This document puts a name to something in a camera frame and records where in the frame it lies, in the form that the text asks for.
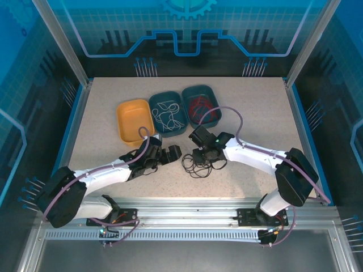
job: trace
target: metal beam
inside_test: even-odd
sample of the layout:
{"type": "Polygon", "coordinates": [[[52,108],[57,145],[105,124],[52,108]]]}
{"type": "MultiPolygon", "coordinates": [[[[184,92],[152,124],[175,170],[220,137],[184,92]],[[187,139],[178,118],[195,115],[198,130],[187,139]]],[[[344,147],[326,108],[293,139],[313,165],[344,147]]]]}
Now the metal beam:
{"type": "Polygon", "coordinates": [[[61,49],[63,55],[68,61],[70,67],[72,68],[75,76],[82,86],[87,87],[88,77],[84,71],[77,55],[73,51],[72,46],[69,43],[61,25],[59,24],[52,8],[47,3],[46,0],[32,0],[36,9],[38,10],[40,16],[42,17],[44,23],[47,25],[50,33],[55,39],[57,45],[61,49]]]}
{"type": "Polygon", "coordinates": [[[309,58],[311,52],[315,48],[316,44],[322,37],[322,34],[333,17],[336,8],[338,7],[341,0],[329,0],[324,6],[322,12],[320,13],[318,22],[315,25],[314,30],[310,33],[309,37],[306,39],[304,46],[302,47],[299,55],[297,56],[292,68],[286,77],[286,82],[288,87],[291,87],[299,73],[301,72],[303,66],[305,65],[307,59],[309,58]]]}

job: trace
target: glass panel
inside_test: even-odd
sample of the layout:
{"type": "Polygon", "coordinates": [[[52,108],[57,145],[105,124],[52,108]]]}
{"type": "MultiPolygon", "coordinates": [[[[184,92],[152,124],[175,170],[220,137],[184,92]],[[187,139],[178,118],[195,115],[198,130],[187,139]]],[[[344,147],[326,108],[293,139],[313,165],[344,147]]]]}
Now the glass panel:
{"type": "Polygon", "coordinates": [[[31,1],[0,0],[0,33],[0,271],[16,271],[79,83],[31,1]]]}
{"type": "MultiPolygon", "coordinates": [[[[306,129],[342,219],[363,217],[362,12],[361,1],[340,3],[296,80],[306,129]]],[[[353,230],[359,245],[363,233],[353,230]]]]}
{"type": "Polygon", "coordinates": [[[51,0],[50,5],[90,77],[284,77],[325,2],[51,0]]]}

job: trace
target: black mounting bracket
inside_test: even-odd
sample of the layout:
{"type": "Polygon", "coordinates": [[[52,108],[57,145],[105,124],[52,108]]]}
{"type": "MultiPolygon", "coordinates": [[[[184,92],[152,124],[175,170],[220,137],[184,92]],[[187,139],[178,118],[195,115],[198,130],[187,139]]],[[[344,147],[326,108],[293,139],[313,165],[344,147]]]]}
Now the black mounting bracket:
{"type": "Polygon", "coordinates": [[[286,210],[279,211],[276,216],[265,216],[264,222],[259,218],[256,209],[237,209],[237,216],[233,217],[234,220],[237,220],[238,227],[278,227],[281,222],[284,226],[289,225],[286,210]]]}
{"type": "MultiPolygon", "coordinates": [[[[110,214],[100,221],[108,223],[108,224],[117,224],[117,223],[123,223],[131,220],[135,220],[137,218],[137,209],[122,209],[118,206],[116,201],[114,201],[110,196],[103,195],[104,197],[112,207],[112,211],[110,214]]],[[[126,224],[124,226],[126,227],[133,227],[136,223],[130,223],[126,224]]],[[[86,226],[89,227],[95,227],[95,226],[101,226],[101,224],[98,224],[94,222],[93,220],[87,218],[86,220],[86,226]]]]}
{"type": "MultiPolygon", "coordinates": [[[[123,208],[120,208],[117,211],[117,213],[115,213],[115,214],[110,213],[105,219],[100,220],[100,221],[111,224],[114,220],[118,219],[115,222],[115,224],[118,224],[118,223],[131,221],[131,220],[134,220],[136,218],[137,218],[137,209],[123,209],[123,208]]],[[[98,223],[92,221],[91,219],[87,218],[86,226],[95,227],[95,226],[101,226],[101,224],[98,224],[98,223]]],[[[130,224],[125,225],[125,227],[133,227],[133,226],[135,226],[135,223],[130,223],[130,224]]]]}

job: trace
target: black cable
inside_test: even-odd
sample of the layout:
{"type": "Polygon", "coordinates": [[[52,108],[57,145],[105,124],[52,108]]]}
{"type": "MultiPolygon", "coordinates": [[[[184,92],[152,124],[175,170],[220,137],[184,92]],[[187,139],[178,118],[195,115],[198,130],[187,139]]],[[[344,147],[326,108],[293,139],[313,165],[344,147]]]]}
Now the black cable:
{"type": "Polygon", "coordinates": [[[213,168],[214,170],[221,170],[221,169],[223,169],[223,168],[225,168],[225,167],[226,167],[227,162],[228,162],[228,161],[226,161],[226,162],[224,163],[224,165],[222,165],[222,166],[221,166],[221,167],[219,167],[219,168],[215,168],[215,167],[213,166],[213,163],[210,163],[210,164],[212,165],[212,168],[213,168]]]}
{"type": "Polygon", "coordinates": [[[220,170],[223,169],[226,165],[227,165],[227,161],[226,163],[220,167],[220,168],[215,168],[213,166],[212,163],[202,163],[202,164],[196,164],[193,160],[193,156],[191,154],[186,154],[183,156],[182,160],[181,160],[181,165],[183,166],[184,170],[194,179],[203,179],[208,177],[212,170],[220,170]]]}

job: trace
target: gear logo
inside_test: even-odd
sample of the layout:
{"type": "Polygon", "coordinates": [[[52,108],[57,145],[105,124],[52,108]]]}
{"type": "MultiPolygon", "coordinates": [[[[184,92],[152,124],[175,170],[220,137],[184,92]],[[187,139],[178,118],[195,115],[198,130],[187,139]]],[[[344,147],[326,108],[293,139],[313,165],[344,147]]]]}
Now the gear logo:
{"type": "Polygon", "coordinates": [[[216,0],[162,0],[164,11],[168,11],[171,16],[176,15],[178,19],[190,17],[197,19],[197,16],[204,16],[205,11],[211,10],[211,5],[216,4],[216,0]]]}

